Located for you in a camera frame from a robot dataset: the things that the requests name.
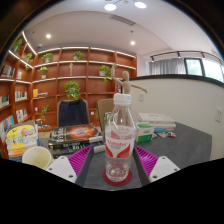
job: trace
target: desk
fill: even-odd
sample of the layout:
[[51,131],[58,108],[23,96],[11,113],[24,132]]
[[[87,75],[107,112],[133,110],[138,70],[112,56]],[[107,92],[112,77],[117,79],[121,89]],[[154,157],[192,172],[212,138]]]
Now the desk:
[[[174,133],[176,134],[176,138],[161,138],[158,136],[150,142],[135,144],[158,157],[168,157],[180,169],[210,160],[212,146],[211,135],[177,122]],[[43,147],[48,148],[48,139],[40,139],[40,141]],[[133,156],[131,158],[130,167],[132,171],[132,179],[124,186],[111,186],[107,184],[102,176],[104,169],[105,152],[94,154],[83,187],[107,191],[142,187]]]

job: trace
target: white ceiling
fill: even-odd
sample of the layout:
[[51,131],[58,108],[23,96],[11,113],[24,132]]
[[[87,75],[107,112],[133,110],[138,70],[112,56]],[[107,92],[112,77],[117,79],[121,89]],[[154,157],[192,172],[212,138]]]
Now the white ceiling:
[[[63,46],[95,46],[141,55],[145,60],[177,50],[198,50],[220,57],[204,31],[183,12],[161,0],[141,1],[146,9],[135,7],[130,0],[128,4],[118,2],[117,9],[108,12],[104,6],[116,0],[66,0],[42,12],[24,31],[37,52]],[[112,20],[112,15],[136,24]]]

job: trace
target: water bottle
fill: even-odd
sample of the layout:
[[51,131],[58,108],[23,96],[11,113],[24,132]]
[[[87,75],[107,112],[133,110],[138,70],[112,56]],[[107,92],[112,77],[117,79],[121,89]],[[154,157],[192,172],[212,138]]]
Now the water bottle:
[[130,106],[130,94],[114,94],[114,108],[105,127],[106,176],[112,182],[125,180],[130,169],[136,134]]

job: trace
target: cabinet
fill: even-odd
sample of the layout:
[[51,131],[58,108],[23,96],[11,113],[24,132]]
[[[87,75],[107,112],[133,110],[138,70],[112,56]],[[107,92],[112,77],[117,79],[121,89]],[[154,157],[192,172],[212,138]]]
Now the cabinet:
[[[16,110],[27,109],[27,117],[21,122],[29,119],[38,119],[41,116],[43,106],[49,105],[51,111],[45,113],[46,121],[43,124],[57,126],[57,103],[61,100],[68,100],[64,91],[64,86],[69,81],[76,81],[80,86],[80,98],[86,99],[89,104],[90,120],[95,126],[100,126],[99,119],[95,116],[98,100],[112,98],[113,94],[121,89],[120,85],[113,80],[104,84],[103,77],[99,76],[99,68],[107,65],[111,68],[116,63],[115,76],[122,79],[122,72],[128,71],[130,77],[137,76],[137,59],[135,56],[109,49],[94,47],[58,47],[34,54],[32,47],[27,42],[24,35],[20,54],[9,51],[3,64],[15,68],[13,78],[0,77],[0,96],[9,94],[10,102],[0,109],[0,122],[6,117],[13,115],[14,122],[18,123]],[[73,60],[73,53],[81,51],[83,58],[78,61]],[[41,57],[46,53],[52,53],[54,58],[49,63],[43,63]],[[33,62],[25,61],[27,53],[33,54]],[[72,63],[72,76],[70,76],[70,64]],[[25,70],[25,64],[29,65],[29,70]],[[38,70],[46,66],[46,78],[42,79]],[[22,72],[21,79],[16,78],[16,74]],[[47,92],[44,97],[33,97],[33,89],[38,89],[40,93]],[[26,91],[27,99],[15,100],[15,91]],[[50,131],[51,129],[40,129],[39,131]],[[6,144],[0,140],[0,148],[4,158],[8,158]]]

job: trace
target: wall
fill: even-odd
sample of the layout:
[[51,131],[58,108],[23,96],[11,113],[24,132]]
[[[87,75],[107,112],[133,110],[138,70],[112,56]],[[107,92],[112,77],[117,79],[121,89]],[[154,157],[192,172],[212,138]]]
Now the wall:
[[145,76],[146,75],[146,65],[145,59],[142,58],[141,55],[137,54],[137,76]]
[[131,83],[148,90],[144,102],[141,102],[138,95],[142,91],[131,89],[132,114],[135,121],[139,112],[165,113],[179,123],[211,134],[210,160],[223,158],[224,118],[221,123],[215,121],[216,108],[224,109],[222,87],[188,79],[145,79]]

